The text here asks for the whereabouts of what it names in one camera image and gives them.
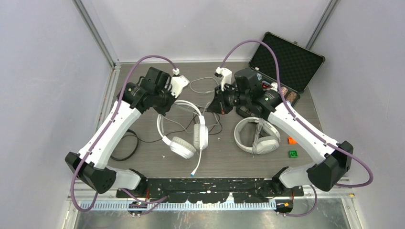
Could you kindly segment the large white grey headphones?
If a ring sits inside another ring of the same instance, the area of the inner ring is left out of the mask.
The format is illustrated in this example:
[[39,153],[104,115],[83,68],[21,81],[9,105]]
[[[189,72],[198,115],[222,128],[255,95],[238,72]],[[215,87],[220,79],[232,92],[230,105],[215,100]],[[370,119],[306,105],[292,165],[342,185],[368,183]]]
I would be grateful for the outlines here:
[[[246,146],[241,141],[241,132],[244,126],[249,123],[256,124],[256,131],[251,146]],[[264,155],[279,148],[281,136],[270,122],[258,117],[247,117],[235,126],[234,140],[236,145],[243,151],[253,155]]]

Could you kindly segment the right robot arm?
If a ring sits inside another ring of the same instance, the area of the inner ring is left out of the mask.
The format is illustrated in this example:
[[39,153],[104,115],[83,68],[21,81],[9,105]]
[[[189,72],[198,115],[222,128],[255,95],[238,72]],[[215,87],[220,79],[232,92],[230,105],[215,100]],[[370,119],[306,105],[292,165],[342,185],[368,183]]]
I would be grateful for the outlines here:
[[348,141],[339,143],[324,135],[295,111],[283,103],[283,94],[273,86],[265,89],[262,76],[251,68],[235,74],[218,67],[215,76],[221,84],[214,89],[209,112],[225,115],[234,107],[245,106],[252,113],[275,125],[292,137],[312,158],[312,163],[299,167],[285,167],[274,177],[273,191],[286,195],[293,187],[314,185],[330,191],[349,171],[353,146]]

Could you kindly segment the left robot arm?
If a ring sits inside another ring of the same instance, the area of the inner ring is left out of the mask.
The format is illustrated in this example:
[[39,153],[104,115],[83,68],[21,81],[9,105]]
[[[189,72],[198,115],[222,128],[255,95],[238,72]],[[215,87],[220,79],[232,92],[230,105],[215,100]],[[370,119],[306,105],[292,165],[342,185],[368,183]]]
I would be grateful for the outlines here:
[[133,169],[108,166],[108,161],[125,132],[148,109],[166,114],[189,81],[184,76],[150,67],[138,83],[126,83],[106,120],[78,153],[69,152],[65,161],[75,177],[98,194],[125,188],[134,197],[146,193],[144,176]]

